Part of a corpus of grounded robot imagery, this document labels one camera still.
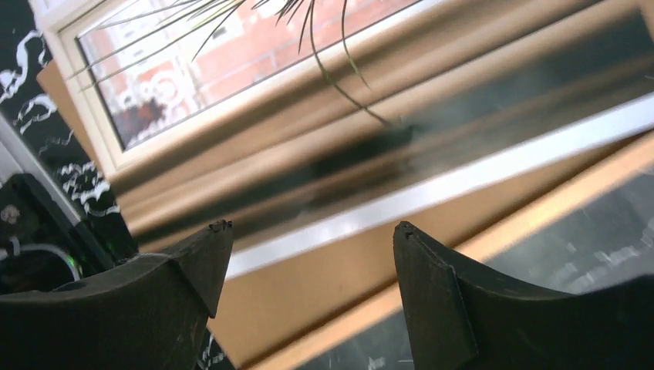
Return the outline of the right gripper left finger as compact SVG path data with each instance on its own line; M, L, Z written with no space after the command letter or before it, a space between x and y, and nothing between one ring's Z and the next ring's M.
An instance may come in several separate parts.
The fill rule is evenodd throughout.
M53 291L1 298L3 369L209 369L233 247L226 220Z

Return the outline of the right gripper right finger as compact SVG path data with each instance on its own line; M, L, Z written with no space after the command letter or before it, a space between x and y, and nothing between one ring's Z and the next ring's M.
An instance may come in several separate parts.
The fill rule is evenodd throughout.
M413 224L393 234L417 369L651 369L653 277L568 294L508 276Z

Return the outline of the brown backing board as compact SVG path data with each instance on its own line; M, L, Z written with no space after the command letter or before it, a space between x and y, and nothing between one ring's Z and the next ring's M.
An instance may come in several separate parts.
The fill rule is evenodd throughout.
M177 227L215 218L234 224L233 257L323 217L415 185L631 98L631 77L650 64L549 58L429 103L368 139L202 207ZM226 280L218 342L237 363L267 354L301 331L387 285L391 220Z

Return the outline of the wooden picture frame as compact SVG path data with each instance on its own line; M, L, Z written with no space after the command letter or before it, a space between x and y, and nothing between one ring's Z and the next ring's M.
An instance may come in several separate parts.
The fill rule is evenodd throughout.
M590 166L457 246L457 251L485 261L531 233L643 173L653 165L653 134L647 133ZM252 365L253 369L290 369L380 323L402 308L400 287L390 285L323 326Z

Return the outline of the clear acrylic sheet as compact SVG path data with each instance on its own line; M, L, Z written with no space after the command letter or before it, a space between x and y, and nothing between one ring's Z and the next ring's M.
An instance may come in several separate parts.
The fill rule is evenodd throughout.
M653 171L579 207L507 250L489 267L580 294L653 272ZM403 311L314 356L301 369L411 369Z

